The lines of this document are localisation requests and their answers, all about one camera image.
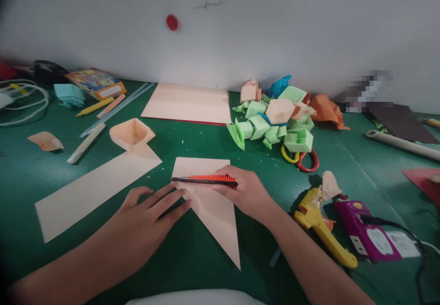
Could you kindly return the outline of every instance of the hand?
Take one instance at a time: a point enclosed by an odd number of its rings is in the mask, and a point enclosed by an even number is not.
[[[154,194],[148,187],[130,190],[115,215],[81,245],[100,263],[98,269],[105,271],[105,279],[109,280],[106,287],[123,281],[144,266],[175,222],[189,210],[192,200],[159,219],[185,194],[184,189],[168,194],[174,186],[170,183]],[[144,194],[150,196],[138,204]]]
[[[212,189],[231,200],[243,213],[266,225],[272,213],[281,209],[264,188],[255,172],[227,165],[215,172],[216,175],[228,175],[234,178],[237,189],[228,186],[213,185]]]

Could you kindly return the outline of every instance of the table surface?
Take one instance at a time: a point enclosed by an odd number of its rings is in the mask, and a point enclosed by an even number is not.
[[[142,82],[124,81],[128,93]],[[148,185],[159,189],[169,182],[176,157],[229,159],[240,168],[254,170],[275,201],[286,211],[297,209],[305,191],[330,170],[340,188],[352,200],[367,204],[376,215],[403,224],[422,241],[440,248],[439,212],[432,201],[401,173],[402,169],[433,168],[428,159],[366,138],[374,125],[362,114],[344,114],[351,131],[335,131],[315,126],[313,146],[320,160],[316,173],[306,174],[285,161],[280,146],[267,149],[260,140],[246,141],[239,149],[226,127],[139,117],[148,102],[150,89],[128,104],[106,124],[107,128],[75,165],[66,163],[83,139],[79,134],[96,121],[96,114],[75,117],[80,109],[59,106],[56,99],[46,113],[27,125],[0,129],[2,259],[13,282],[56,259],[86,240],[119,208],[129,189]],[[239,93],[230,93],[231,107],[239,103]],[[19,118],[27,112],[2,111],[0,122]],[[232,113],[232,118],[244,114]],[[113,196],[73,227],[47,244],[43,243],[34,203],[123,153],[109,136],[109,128],[139,117],[155,133],[150,147],[163,163]],[[44,152],[27,137],[48,131],[65,149]],[[437,137],[440,133],[432,131]],[[280,257],[271,268],[269,261],[277,248],[269,231],[236,210],[236,224],[242,270],[239,271],[197,216],[189,211],[170,231],[150,261],[138,273],[91,300],[94,303],[124,304],[130,299],[164,292],[201,288],[241,290],[267,304],[307,303],[307,298]],[[324,214],[337,222],[334,235],[355,253],[332,204]],[[316,242],[323,246],[313,232]],[[440,301],[440,259],[427,249],[423,273],[425,301]],[[359,266],[352,278],[378,304],[416,304],[415,274],[420,258],[370,264],[358,256]]]

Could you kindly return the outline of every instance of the white wall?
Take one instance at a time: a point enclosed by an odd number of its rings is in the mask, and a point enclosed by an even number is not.
[[[397,103],[440,113],[440,0],[8,0],[0,56],[238,90],[286,74],[337,94],[388,69]],[[165,26],[174,13],[180,29]]]

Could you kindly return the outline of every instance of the yellow glue gun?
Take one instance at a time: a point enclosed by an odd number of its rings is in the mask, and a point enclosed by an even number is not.
[[[358,261],[354,255],[345,250],[330,232],[321,216],[321,203],[324,202],[320,188],[312,188],[299,205],[299,211],[295,211],[293,218],[304,228],[313,230],[324,242],[333,256],[344,266],[356,268]]]

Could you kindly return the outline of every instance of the red scissors handle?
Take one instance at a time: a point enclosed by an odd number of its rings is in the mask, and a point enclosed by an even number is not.
[[[319,169],[319,158],[318,158],[318,155],[315,152],[315,149],[312,148],[312,152],[311,152],[312,162],[313,162],[313,167],[312,168],[308,169],[308,168],[303,166],[303,158],[304,158],[305,155],[306,155],[306,153],[301,153],[299,155],[298,168],[301,171],[304,171],[306,173],[315,172],[317,169]]]

